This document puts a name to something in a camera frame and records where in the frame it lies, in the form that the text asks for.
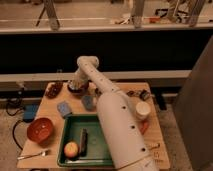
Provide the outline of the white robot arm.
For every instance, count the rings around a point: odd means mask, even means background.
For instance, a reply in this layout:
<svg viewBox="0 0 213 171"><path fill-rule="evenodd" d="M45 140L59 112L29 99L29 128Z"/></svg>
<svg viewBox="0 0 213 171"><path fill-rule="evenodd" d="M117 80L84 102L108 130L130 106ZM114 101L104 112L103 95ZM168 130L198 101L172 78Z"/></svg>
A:
<svg viewBox="0 0 213 171"><path fill-rule="evenodd" d="M80 56L77 65L71 87L77 90L91 80L101 92L96 109L115 169L159 171L138 128L130 98L97 70L96 56Z"/></svg>

